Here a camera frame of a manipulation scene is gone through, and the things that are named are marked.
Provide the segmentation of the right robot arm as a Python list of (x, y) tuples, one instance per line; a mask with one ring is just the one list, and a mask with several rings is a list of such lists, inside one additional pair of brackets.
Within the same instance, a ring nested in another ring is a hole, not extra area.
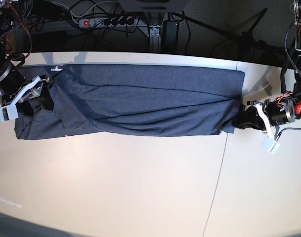
[(24, 18), (20, 18), (9, 0), (0, 0), (0, 116), (4, 121), (17, 119), (19, 114), (32, 117), (34, 110), (31, 100), (39, 100), (43, 109), (53, 111), (54, 102), (49, 93), (49, 77), (34, 76), (26, 79), (20, 68), (28, 55), (11, 52), (8, 34), (22, 28), (30, 38), (25, 22), (31, 15), (33, 5), (29, 6)]

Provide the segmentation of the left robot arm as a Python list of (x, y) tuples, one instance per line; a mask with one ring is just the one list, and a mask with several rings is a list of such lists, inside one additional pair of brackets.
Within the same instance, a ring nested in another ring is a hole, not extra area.
[[(294, 1), (294, 14), (295, 21), (292, 25), (295, 26), (295, 38), (290, 48), (287, 48), (290, 28), (284, 38), (284, 52), (287, 59), (280, 73), (282, 95), (273, 101), (267, 99), (264, 102), (247, 102), (248, 108), (240, 111), (232, 120), (235, 128), (253, 128), (268, 132), (271, 127), (301, 119), (301, 0)], [(296, 82), (292, 90), (287, 90), (285, 73), (290, 65), (294, 68)]]

